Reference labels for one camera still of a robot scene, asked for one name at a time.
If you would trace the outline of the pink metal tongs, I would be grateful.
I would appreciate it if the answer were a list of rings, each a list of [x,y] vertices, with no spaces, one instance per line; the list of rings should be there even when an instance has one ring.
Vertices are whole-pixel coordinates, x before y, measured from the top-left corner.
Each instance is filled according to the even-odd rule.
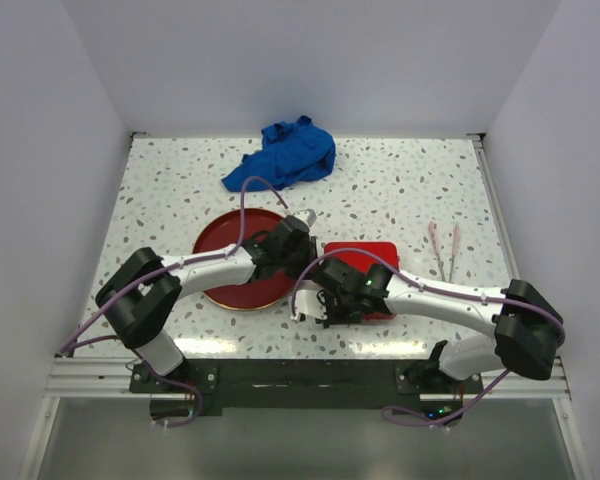
[[[441,237],[438,232],[438,226],[435,221],[428,225],[428,235],[431,241],[433,252],[436,258],[440,278],[442,281],[451,282],[454,278],[455,264],[459,252],[459,243],[461,238],[461,228],[456,224],[451,233],[450,248],[443,248]]]

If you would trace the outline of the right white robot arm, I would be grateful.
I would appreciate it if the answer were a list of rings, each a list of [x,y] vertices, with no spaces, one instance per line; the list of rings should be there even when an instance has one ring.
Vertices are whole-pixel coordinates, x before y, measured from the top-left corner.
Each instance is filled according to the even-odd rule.
[[[413,277],[377,261],[366,272],[329,256],[294,295],[297,313],[324,326],[358,324],[367,315],[427,317],[474,331],[435,348],[425,369],[428,386],[449,392],[474,374],[507,369],[545,381],[564,343],[564,321],[530,283],[469,287]]]

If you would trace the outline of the round dark red tray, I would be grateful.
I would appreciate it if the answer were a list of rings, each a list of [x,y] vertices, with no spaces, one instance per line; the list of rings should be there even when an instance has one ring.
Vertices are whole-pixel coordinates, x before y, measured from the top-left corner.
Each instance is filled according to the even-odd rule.
[[[282,216],[261,208],[246,209],[245,237],[260,231],[272,230]],[[198,236],[193,253],[220,249],[238,239],[240,231],[239,211],[225,213],[207,225]],[[269,307],[286,297],[294,281],[283,272],[273,277],[244,285],[217,287],[205,291],[215,304],[230,310],[258,310]]]

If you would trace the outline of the red square box lid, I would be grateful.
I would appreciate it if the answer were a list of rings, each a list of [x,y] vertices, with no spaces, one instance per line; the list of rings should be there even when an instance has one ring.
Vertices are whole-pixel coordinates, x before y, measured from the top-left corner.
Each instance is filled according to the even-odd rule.
[[[374,242],[364,242],[364,241],[352,241],[352,242],[330,242],[327,243],[324,247],[324,252],[329,253],[334,250],[342,249],[342,248],[355,248],[370,252],[379,258],[385,260],[387,263],[392,265],[395,268],[400,267],[400,258],[398,255],[398,249],[396,245],[392,242],[386,241],[374,241]],[[356,268],[357,270],[367,273],[370,269],[371,265],[376,263],[376,260],[372,259],[369,256],[354,253],[354,252],[342,252],[334,255],[335,258],[342,260],[348,265]],[[362,319],[364,323],[367,322],[379,322],[385,320],[392,320],[395,317],[394,314],[386,314],[382,312],[374,312],[370,314],[365,314]]]

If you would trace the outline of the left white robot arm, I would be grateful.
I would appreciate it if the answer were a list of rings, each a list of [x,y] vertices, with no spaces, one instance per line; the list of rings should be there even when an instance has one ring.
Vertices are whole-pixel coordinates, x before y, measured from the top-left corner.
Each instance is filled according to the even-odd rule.
[[[296,280],[316,258],[310,235],[315,220],[313,210],[302,210],[284,217],[261,238],[240,238],[222,249],[183,257],[141,248],[96,294],[96,305],[125,348],[153,369],[153,382],[165,392],[176,392],[185,385],[188,368],[164,330],[175,303],[219,287],[254,284],[263,292],[270,279]]]

